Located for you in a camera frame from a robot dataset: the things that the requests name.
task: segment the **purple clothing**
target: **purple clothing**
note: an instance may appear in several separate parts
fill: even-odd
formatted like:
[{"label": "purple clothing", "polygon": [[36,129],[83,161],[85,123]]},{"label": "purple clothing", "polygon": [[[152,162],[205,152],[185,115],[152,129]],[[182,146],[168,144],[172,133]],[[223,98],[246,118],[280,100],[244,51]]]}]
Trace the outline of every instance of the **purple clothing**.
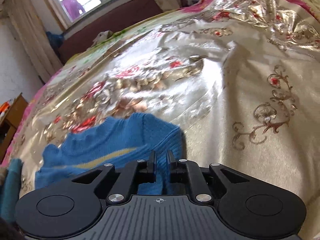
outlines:
[{"label": "purple clothing", "polygon": [[72,21],[80,16],[79,10],[85,13],[83,6],[77,0],[62,0],[61,4],[65,7]]}]

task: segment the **satin bedspread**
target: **satin bedspread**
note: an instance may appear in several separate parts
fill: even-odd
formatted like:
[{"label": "satin bedspread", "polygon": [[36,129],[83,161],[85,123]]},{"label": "satin bedspread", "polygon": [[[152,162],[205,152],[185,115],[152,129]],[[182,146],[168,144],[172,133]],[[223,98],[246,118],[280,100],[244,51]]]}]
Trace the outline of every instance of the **satin bedspread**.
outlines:
[{"label": "satin bedspread", "polygon": [[299,195],[303,239],[320,232],[320,24],[287,0],[201,0],[117,33],[69,61],[15,139],[20,195],[44,147],[106,117],[179,125],[186,158],[219,162]]}]

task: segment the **gray ribbed plate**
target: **gray ribbed plate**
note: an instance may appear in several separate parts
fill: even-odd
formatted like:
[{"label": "gray ribbed plate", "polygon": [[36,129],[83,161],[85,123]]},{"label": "gray ribbed plate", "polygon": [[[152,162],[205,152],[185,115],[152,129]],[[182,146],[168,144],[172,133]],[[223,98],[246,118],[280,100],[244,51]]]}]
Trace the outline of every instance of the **gray ribbed plate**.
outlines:
[{"label": "gray ribbed plate", "polygon": [[[101,220],[69,240],[249,240],[227,228],[211,207],[187,196],[132,196],[110,206]],[[286,240],[298,240],[290,236]]]}]

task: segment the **window sill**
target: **window sill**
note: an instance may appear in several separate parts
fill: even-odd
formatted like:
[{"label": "window sill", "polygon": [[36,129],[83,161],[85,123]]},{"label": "window sill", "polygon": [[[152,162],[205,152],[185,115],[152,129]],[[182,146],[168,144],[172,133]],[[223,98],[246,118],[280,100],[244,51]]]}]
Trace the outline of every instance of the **window sill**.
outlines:
[{"label": "window sill", "polygon": [[100,5],[98,5],[97,7],[93,8],[92,10],[90,10],[89,12],[85,13],[83,16],[80,16],[76,21],[74,21],[72,23],[72,25],[66,29],[63,32],[63,35],[65,36],[66,34],[68,34],[69,32],[71,32],[73,29],[75,29],[76,27],[78,27],[82,22],[84,22],[85,20],[87,20],[88,18],[90,18],[92,15],[94,15],[95,13],[97,13],[98,11],[102,10],[103,8],[105,8],[106,6],[109,6],[110,4],[116,2],[118,0],[105,0],[103,3],[101,3]]}]

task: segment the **wooden cabinet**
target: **wooden cabinet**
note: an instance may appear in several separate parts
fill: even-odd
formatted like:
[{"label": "wooden cabinet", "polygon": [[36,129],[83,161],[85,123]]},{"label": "wooden cabinet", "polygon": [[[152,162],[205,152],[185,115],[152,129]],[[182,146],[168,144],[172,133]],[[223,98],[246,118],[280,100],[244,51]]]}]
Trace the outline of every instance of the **wooden cabinet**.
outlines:
[{"label": "wooden cabinet", "polygon": [[9,147],[15,132],[21,122],[24,110],[28,102],[23,98],[22,93],[13,101],[12,105],[0,119],[0,162]]}]

